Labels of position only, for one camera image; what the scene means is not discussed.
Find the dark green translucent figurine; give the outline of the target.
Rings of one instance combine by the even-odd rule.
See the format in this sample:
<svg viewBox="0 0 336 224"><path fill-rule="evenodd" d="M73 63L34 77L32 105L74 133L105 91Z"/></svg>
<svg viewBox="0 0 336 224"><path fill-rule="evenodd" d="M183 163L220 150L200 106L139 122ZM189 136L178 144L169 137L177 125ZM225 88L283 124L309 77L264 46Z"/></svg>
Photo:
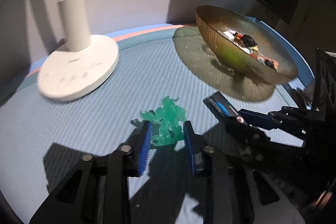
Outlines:
<svg viewBox="0 0 336 224"><path fill-rule="evenodd" d="M182 125L187 120L186 110L176 104L178 101L179 97L165 96L156 110L139 113L142 119L158 124L158 133L151 137L153 146L171 145L184 139Z"/></svg>

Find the pink card box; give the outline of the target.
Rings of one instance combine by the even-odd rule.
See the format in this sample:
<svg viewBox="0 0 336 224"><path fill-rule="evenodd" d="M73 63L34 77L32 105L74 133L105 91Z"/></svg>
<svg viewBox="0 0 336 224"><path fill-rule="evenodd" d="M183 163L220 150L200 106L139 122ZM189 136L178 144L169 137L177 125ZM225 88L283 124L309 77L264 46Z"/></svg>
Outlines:
<svg viewBox="0 0 336 224"><path fill-rule="evenodd" d="M268 68L272 69L273 71L277 72L278 71L278 62L272 59L269 59L268 57L265 56L259 56L257 58L258 61L260 61L262 64L267 66Z"/></svg>

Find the amber ribbed glass bowl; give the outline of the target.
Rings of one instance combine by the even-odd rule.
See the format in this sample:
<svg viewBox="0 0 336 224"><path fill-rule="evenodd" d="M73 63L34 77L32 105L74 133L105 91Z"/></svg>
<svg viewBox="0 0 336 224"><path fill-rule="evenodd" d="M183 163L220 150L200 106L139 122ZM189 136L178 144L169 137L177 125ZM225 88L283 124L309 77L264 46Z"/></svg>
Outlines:
<svg viewBox="0 0 336 224"><path fill-rule="evenodd" d="M195 19L202 38L223 65L271 85L287 83L298 76L297 66L288 51L252 20L210 5L197 7ZM245 47L237 38L238 34L252 36L257 47ZM277 61L278 71L258 61L259 56Z"/></svg>

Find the white desk lamp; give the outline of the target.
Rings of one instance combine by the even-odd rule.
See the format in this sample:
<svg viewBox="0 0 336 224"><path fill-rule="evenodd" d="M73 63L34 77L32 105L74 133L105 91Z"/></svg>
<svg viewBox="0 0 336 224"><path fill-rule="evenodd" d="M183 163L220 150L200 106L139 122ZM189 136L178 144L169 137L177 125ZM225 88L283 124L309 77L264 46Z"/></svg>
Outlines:
<svg viewBox="0 0 336 224"><path fill-rule="evenodd" d="M37 78L40 94L50 100L71 102L101 86L119 59L117 42L92 35L84 0L58 0L65 43L43 63Z"/></svg>

